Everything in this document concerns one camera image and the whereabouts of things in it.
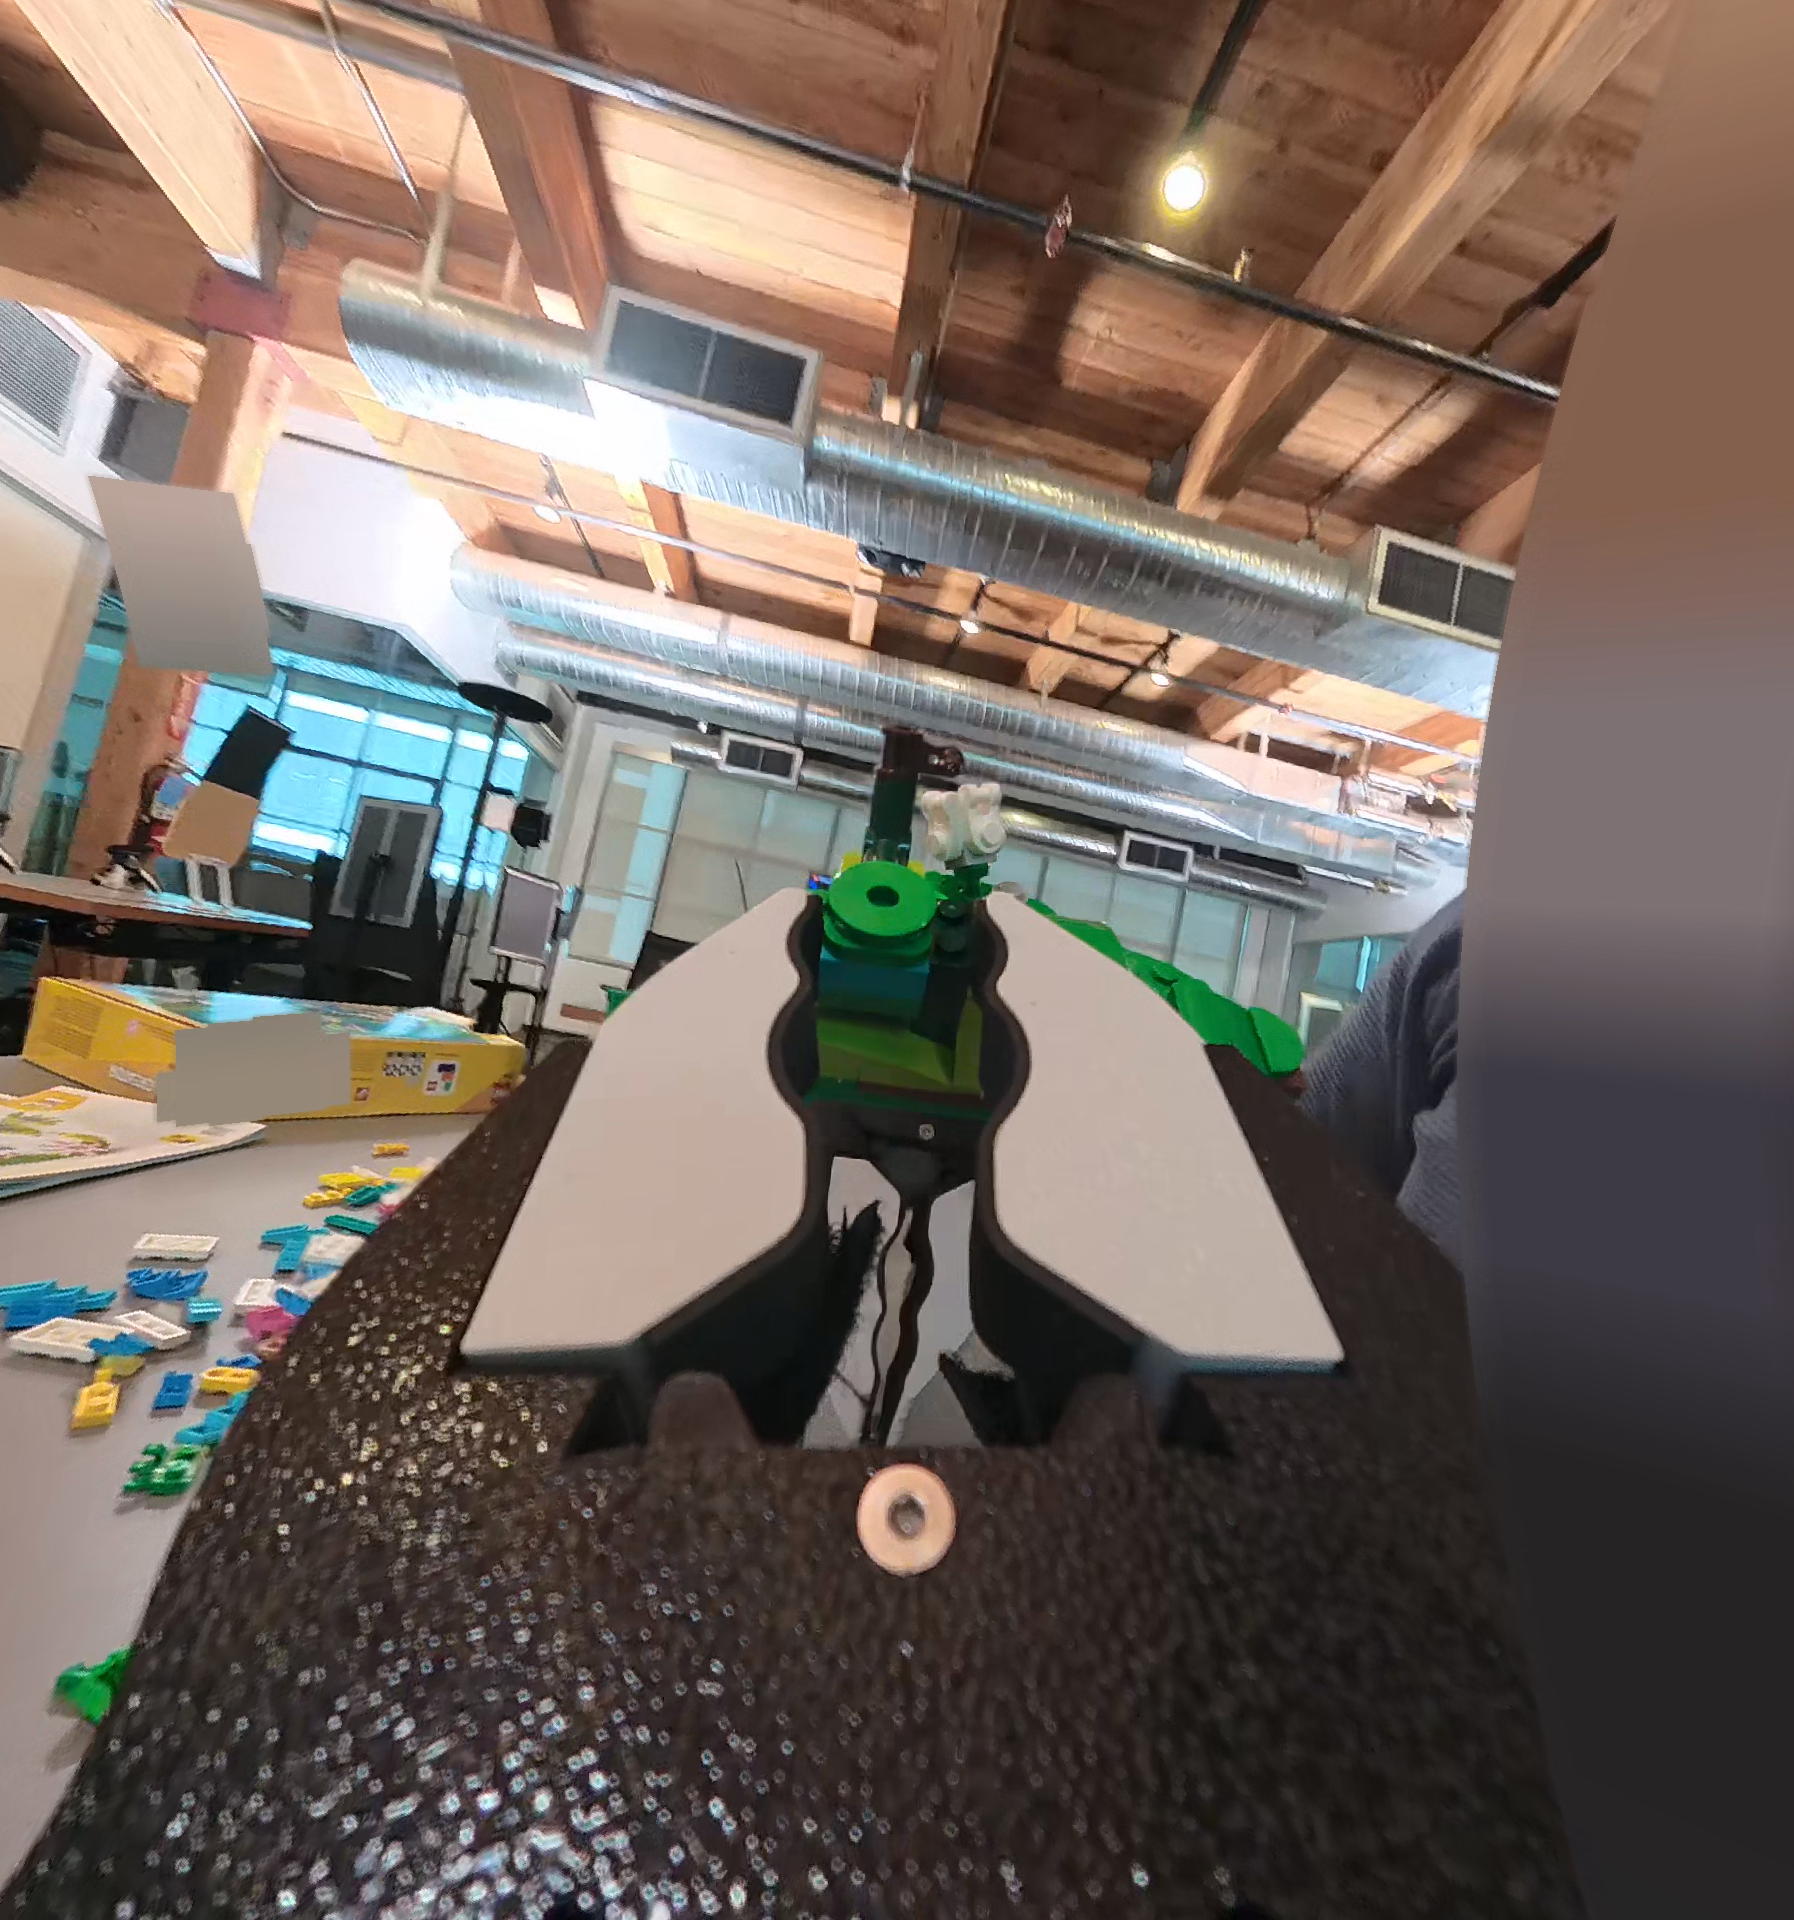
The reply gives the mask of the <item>pile of loose lego bricks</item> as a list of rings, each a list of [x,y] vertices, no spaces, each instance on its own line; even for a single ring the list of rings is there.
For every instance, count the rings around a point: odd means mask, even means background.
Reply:
[[[175,1184],[124,1225],[98,1222],[127,1179],[53,1184],[0,1218],[0,1368],[56,1380],[80,1480],[123,1510],[175,1506],[258,1375],[349,1260],[448,1153],[444,1138],[311,1146],[271,1125],[133,1173]]]

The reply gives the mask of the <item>yellow lego box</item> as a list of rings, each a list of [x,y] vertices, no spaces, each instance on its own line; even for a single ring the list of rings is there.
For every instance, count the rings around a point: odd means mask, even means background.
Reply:
[[[164,1120],[487,1111],[524,1045],[443,1008],[244,990],[38,984],[23,1062]]]

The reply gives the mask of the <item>silver air duct with vents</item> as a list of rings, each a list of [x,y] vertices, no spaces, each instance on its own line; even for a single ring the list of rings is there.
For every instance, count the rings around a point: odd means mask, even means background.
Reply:
[[[1452,544],[1328,553],[846,412],[815,349],[622,289],[584,335],[359,257],[337,328],[408,417],[1488,716],[1516,573]]]

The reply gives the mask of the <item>lego instruction booklet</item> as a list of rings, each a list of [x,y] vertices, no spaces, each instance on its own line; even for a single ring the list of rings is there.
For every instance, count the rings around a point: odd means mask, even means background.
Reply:
[[[262,1120],[171,1124],[148,1102],[85,1088],[0,1094],[0,1201],[193,1162],[262,1135]]]

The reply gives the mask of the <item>black ceiling pipe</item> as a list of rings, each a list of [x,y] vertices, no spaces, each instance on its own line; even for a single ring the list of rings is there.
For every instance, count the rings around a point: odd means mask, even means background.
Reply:
[[[598,102],[615,102],[626,106],[651,110],[666,122],[680,122],[692,129],[710,129],[722,136],[746,139],[774,156],[796,156],[809,158],[816,168],[829,168],[842,177],[864,180],[877,189],[888,189],[893,195],[909,195],[914,202],[942,206],[954,213],[962,213],[970,218],[1005,224],[1013,231],[1043,240],[1053,224],[1053,207],[1023,206],[1013,199],[983,195],[973,184],[958,184],[939,173],[921,170],[914,158],[880,158],[860,148],[847,148],[842,142],[807,136],[783,129],[774,122],[756,119],[742,106],[722,106],[713,102],[702,102],[696,95],[684,95],[678,86],[629,75],[622,69],[611,69],[605,63],[574,55],[559,45],[535,41],[513,31],[502,31],[490,24],[481,24],[475,18],[432,6],[432,2],[349,2],[349,12],[396,24],[414,35],[426,35],[436,41],[444,41],[448,48],[475,53],[483,60],[502,60],[508,64],[518,64],[540,80],[555,80],[564,86],[574,86]],[[1519,372],[1508,365],[1498,365],[1475,351],[1443,349],[1437,339],[1414,336],[1392,322],[1360,321],[1354,313],[1283,294],[1264,284],[1255,284],[1233,270],[1191,262],[1184,252],[1174,252],[1162,243],[1147,243],[1122,231],[1103,231],[1090,224],[1071,223],[1061,240],[1063,252],[1085,252],[1097,265],[1129,266],[1141,273],[1155,273],[1169,284],[1179,284],[1184,292],[1195,292],[1201,298],[1217,298],[1226,304],[1242,304],[1252,313],[1261,313],[1270,321],[1291,321],[1305,329],[1315,329],[1326,339],[1380,351],[1387,357],[1409,360],[1414,369],[1430,369],[1438,375],[1450,375],[1456,381],[1469,381],[1501,397],[1516,397],[1524,404],[1541,404],[1547,410],[1556,405],[1562,386],[1551,379],[1541,379],[1534,372]]]

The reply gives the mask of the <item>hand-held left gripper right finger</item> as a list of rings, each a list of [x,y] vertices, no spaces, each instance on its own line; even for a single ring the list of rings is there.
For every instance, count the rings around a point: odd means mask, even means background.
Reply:
[[[1014,1376],[1330,1375],[1344,1347],[1195,1029],[1031,903],[983,899],[970,1309]]]

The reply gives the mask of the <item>white easel board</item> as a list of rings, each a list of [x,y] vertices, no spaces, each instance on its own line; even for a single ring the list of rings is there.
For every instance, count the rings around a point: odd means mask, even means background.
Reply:
[[[524,1024],[540,1024],[564,912],[565,892],[555,880],[524,871],[518,867],[502,868],[494,925],[487,935],[494,972],[475,1008],[481,1031],[494,1037],[502,1029],[504,1004],[518,990],[524,990],[531,1004]]]

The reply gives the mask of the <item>person's grey sweater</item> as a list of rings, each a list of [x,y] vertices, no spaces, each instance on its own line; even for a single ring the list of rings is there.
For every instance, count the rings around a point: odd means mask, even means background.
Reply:
[[[1299,1109],[1362,1174],[1464,1263],[1460,1206],[1460,933],[1450,897],[1374,977],[1305,1067]]]

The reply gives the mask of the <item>white wall vent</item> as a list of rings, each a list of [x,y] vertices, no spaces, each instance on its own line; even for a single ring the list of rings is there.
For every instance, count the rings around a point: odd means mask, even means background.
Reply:
[[[0,298],[0,410],[53,447],[68,445],[91,349],[56,321]]]

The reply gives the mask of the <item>green lego model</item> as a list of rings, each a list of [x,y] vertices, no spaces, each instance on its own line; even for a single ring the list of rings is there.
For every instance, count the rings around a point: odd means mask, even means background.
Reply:
[[[973,1109],[978,909],[1005,848],[1001,787],[925,787],[962,759],[888,726],[863,848],[809,885],[819,899],[816,1092],[918,1111]]]

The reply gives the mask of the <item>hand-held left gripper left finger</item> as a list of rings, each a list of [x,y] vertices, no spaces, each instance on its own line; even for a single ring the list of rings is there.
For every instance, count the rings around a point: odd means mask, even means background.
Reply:
[[[475,1370],[778,1375],[819,1317],[819,909],[778,889],[605,1019],[502,1241]]]

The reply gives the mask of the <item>wooden background desk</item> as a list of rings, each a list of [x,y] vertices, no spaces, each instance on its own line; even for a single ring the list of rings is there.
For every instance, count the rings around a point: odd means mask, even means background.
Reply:
[[[44,925],[44,942],[60,956],[187,965],[207,990],[232,990],[246,965],[297,958],[311,938],[307,917],[3,868],[0,914]]]

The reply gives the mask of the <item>black office chair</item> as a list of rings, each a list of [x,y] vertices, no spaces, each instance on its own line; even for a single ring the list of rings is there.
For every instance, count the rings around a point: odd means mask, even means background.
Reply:
[[[333,914],[339,860],[319,853],[311,868],[311,935],[298,942],[304,998],[423,1008],[443,990],[443,917],[436,875],[423,875],[410,925]]]

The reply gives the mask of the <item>silver ribbed air duct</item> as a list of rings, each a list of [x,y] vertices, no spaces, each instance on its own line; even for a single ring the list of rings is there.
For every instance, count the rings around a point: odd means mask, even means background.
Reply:
[[[589,642],[678,669],[746,693],[789,694],[864,723],[918,723],[1068,773],[1090,773],[1184,800],[1261,800],[1343,822],[1343,779],[1278,759],[1122,716],[1089,713],[935,663],[816,638],[762,618],[710,613],[641,586],[574,580],[545,564],[463,541],[448,564],[463,607],[494,615],[541,642]]]

